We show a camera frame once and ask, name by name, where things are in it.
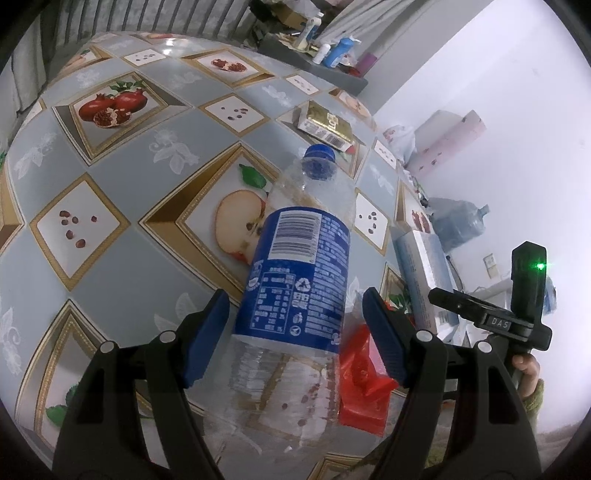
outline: white box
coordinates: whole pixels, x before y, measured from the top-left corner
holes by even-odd
[[[457,314],[429,302],[433,288],[453,291],[452,279],[439,237],[413,230],[395,242],[398,261],[408,285],[418,329],[429,330],[442,341],[451,341],[460,319]]]

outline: plastic bag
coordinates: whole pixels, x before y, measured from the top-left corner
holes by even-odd
[[[411,155],[417,151],[414,128],[394,125],[384,131],[384,137],[388,141],[390,151],[396,158],[402,160],[403,166],[406,166]]]
[[[398,383],[386,373],[367,325],[358,327],[339,359],[339,423],[382,436]]]

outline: cardboard box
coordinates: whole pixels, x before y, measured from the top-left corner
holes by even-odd
[[[429,330],[440,340],[450,342],[460,319],[457,314],[432,305],[427,297],[436,287],[453,291],[439,237],[413,230],[398,238],[395,246],[417,328]]]
[[[284,4],[275,4],[271,7],[271,11],[277,17],[281,23],[286,27],[295,28],[301,30],[305,26],[308,19],[297,12],[294,12],[291,8]]]
[[[330,113],[314,100],[301,108],[297,128],[341,152],[353,145],[353,131],[349,122]]]

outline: blue bottle label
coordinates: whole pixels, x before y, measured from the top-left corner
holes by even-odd
[[[337,353],[349,230],[337,217],[289,207],[267,218],[234,333]]]

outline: cable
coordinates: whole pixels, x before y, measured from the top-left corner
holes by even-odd
[[[445,258],[453,270],[453,279],[456,281],[457,286],[460,287],[460,291],[464,293],[464,282],[460,278],[460,274],[458,273],[456,266],[452,263],[452,258],[449,255],[446,255]]]

